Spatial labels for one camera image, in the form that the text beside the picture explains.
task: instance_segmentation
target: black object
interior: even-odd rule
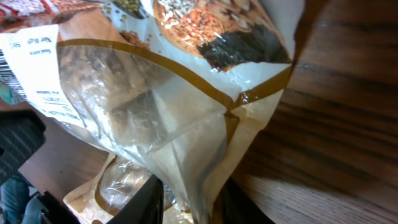
[[[163,183],[152,175],[108,224],[161,224]]]
[[[251,32],[224,33],[221,37],[197,48],[211,67],[218,70],[246,62],[291,62],[275,33],[259,25],[251,29]]]
[[[220,194],[223,224],[275,224],[243,192],[232,178],[228,179]]]
[[[45,125],[33,111],[0,113],[0,184],[45,142]]]
[[[38,196],[37,199],[49,210],[40,211],[40,224],[79,224],[77,218],[72,215],[57,199],[50,193],[44,192],[44,195]]]

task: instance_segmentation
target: food bag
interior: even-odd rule
[[[4,28],[0,80],[206,223],[289,80],[303,0],[89,3]]]

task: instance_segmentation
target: nutrition label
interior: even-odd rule
[[[9,87],[19,89],[24,98],[44,115],[84,127],[76,109],[61,89],[57,37],[58,25],[0,34],[3,73],[13,77],[14,86],[8,84]]]

